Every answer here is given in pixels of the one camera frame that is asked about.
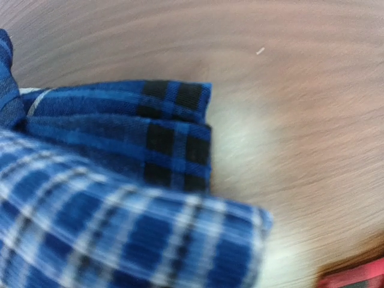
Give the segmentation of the red black plaid shirt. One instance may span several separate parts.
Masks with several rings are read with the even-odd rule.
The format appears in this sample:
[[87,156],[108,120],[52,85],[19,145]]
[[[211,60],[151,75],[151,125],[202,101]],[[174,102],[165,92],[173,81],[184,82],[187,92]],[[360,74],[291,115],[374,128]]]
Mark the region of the red black plaid shirt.
[[322,278],[318,288],[381,288],[383,287],[383,258],[333,273]]

